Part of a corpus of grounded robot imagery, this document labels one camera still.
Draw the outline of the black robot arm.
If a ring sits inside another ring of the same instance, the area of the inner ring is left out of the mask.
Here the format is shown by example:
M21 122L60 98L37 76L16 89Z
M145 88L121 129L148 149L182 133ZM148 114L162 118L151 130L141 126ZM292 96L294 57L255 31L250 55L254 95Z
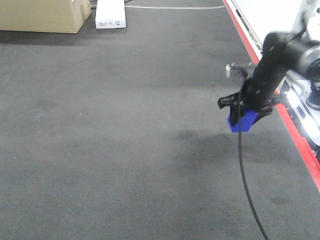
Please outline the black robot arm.
M240 90L218 99L220 109L229 106L229 124L234 127L245 116L245 111L254 111L261 119L272 113L282 97L275 90L288 71L294 71L316 83L320 80L320 42L303 37L303 33L270 32L264 39L262 58L252 74L245 67L228 65L229 73L236 70L243 77Z

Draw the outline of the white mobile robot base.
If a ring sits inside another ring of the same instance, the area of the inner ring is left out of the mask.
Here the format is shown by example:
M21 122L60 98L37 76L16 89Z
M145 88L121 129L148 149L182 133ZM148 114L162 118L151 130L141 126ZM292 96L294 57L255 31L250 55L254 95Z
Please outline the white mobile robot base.
M316 158L320 158L320 110L307 104L312 93L311 82L289 71L280 92L287 96L285 104L301 136L305 137Z

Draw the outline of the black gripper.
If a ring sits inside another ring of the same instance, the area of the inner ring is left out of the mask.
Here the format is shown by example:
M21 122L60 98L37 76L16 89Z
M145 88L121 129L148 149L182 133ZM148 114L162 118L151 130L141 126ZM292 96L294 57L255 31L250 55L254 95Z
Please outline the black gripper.
M273 107L283 102L282 96L272 96L280 83L278 67L257 65L240 92L218 99L218 107L229 107L229 123L235 126L243 117L243 106L256 110L254 124L273 113Z

